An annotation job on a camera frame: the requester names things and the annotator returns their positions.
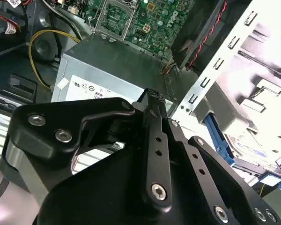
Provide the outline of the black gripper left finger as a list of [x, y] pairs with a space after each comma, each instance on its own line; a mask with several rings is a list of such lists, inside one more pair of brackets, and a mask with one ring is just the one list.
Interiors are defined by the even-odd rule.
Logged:
[[58, 184], [123, 150], [142, 153], [147, 183], [158, 188], [170, 180], [149, 175], [170, 163], [158, 93], [145, 89], [133, 104], [112, 97], [20, 106], [3, 158], [41, 207]]

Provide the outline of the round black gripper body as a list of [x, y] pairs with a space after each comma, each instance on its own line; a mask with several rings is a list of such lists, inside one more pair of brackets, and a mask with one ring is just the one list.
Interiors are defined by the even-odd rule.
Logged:
[[123, 150], [58, 184], [46, 197], [40, 225], [159, 225], [172, 208], [172, 164], [154, 166], [158, 179], [147, 183], [144, 159], [137, 150]]

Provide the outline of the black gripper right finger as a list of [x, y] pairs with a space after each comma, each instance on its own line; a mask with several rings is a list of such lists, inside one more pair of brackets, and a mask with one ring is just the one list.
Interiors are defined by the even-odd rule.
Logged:
[[200, 137], [186, 139], [157, 94], [173, 159], [173, 205], [160, 225], [280, 225], [281, 219]]

